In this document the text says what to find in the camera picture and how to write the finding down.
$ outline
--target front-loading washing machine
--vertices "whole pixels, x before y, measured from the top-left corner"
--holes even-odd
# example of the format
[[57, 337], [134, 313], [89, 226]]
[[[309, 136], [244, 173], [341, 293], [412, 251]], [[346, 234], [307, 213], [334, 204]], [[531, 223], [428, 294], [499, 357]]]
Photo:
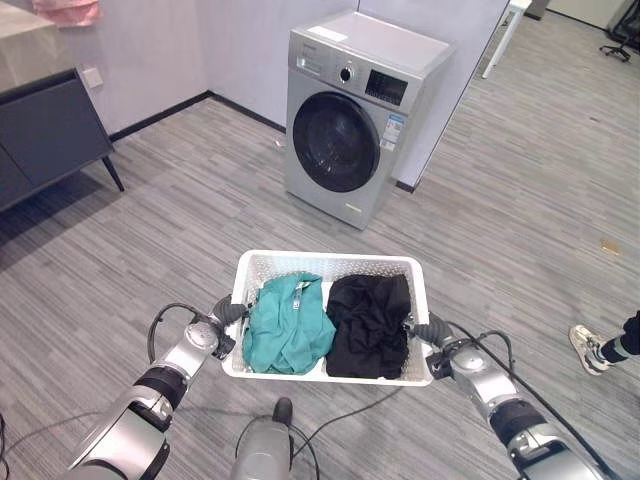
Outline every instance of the front-loading washing machine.
[[292, 30], [287, 191], [366, 228], [452, 53], [358, 12]]

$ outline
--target white sneaker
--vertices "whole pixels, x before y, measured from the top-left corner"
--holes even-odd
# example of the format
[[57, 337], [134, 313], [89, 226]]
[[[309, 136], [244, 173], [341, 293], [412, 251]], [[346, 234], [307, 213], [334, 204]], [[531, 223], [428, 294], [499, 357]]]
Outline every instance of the white sneaker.
[[582, 366], [591, 375], [602, 375], [609, 369], [609, 362], [600, 354], [600, 346], [606, 340], [596, 335], [584, 325], [576, 325], [569, 330], [569, 340], [578, 352]]

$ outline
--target floor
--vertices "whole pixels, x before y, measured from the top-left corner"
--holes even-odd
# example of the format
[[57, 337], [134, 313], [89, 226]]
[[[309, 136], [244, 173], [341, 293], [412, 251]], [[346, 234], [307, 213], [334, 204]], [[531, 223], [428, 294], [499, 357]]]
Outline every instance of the floor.
[[[213, 100], [117, 143], [124, 194], [96, 163], [0, 214], [9, 445], [105, 409], [144, 370], [155, 312], [170, 301], [208, 308], [230, 292], [244, 251], [376, 253], [421, 262], [430, 310], [475, 333], [507, 331], [519, 373], [622, 478], [639, 479], [638, 362], [590, 377], [566, 336], [576, 322], [617, 334], [640, 293], [640, 57], [622, 64], [598, 52], [603, 43], [557, 15], [525, 18], [490, 78], [472, 82], [418, 190], [394, 189], [364, 232], [287, 196], [282, 135]], [[184, 319], [174, 320], [160, 348], [180, 335]], [[227, 478], [245, 414], [281, 395], [309, 432], [388, 392], [232, 380], [211, 361], [177, 415], [160, 478]], [[14, 478], [61, 472], [92, 419], [22, 442], [8, 456]], [[405, 388], [314, 445], [323, 478], [516, 477], [447, 380]], [[312, 478], [308, 454], [292, 478]]]

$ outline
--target washing machine sticker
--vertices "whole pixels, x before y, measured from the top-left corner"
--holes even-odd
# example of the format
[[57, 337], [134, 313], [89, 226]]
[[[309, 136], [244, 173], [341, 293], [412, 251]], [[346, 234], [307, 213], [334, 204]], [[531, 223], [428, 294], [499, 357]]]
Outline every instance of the washing machine sticker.
[[401, 115], [392, 113], [387, 119], [387, 126], [384, 129], [382, 140], [380, 140], [380, 146], [385, 150], [393, 152], [396, 148], [396, 143], [400, 138], [400, 133], [404, 128], [405, 118]]

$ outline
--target wall socket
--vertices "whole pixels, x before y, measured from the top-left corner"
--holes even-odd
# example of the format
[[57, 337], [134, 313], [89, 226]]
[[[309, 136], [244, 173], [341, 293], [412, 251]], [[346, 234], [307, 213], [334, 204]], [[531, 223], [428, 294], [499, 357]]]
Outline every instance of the wall socket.
[[88, 88], [96, 88], [104, 84], [97, 67], [87, 67], [82, 70], [82, 78]]

